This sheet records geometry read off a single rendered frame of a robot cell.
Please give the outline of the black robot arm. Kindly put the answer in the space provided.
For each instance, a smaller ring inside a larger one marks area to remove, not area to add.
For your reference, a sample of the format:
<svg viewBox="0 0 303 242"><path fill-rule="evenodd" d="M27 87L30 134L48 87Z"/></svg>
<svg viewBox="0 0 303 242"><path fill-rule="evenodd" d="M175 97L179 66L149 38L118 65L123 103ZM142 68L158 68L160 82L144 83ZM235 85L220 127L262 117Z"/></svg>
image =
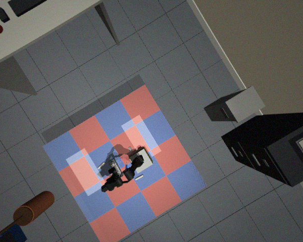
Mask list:
<svg viewBox="0 0 303 242"><path fill-rule="evenodd" d="M113 176L111 176L106 180L107 182L103 186L101 186L101 191L102 192L106 192L107 190L112 191L116 186L129 183L131 180L133 180L135 176L134 171L136 170L136 168L141 167L143 163L144 163L143 156L138 155L136 158L133 159L131 163L132 166L122 171L122 173L124 173L128 181L122 181L122 179L120 178L122 173L120 174L120 177L118 179L112 178Z"/></svg>

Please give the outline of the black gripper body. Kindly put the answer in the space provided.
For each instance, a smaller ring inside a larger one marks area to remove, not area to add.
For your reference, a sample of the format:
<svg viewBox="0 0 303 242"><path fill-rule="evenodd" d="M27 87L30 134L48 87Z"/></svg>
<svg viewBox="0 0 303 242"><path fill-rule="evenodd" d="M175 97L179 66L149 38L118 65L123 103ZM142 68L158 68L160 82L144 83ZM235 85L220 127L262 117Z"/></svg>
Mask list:
<svg viewBox="0 0 303 242"><path fill-rule="evenodd" d="M116 174L115 171L116 171L115 167L109 169L109 173L110 173L110 174L113 174L113 175L112 175L112 176L113 176L112 178L118 179L119 177L118 177L118 175Z"/></svg>

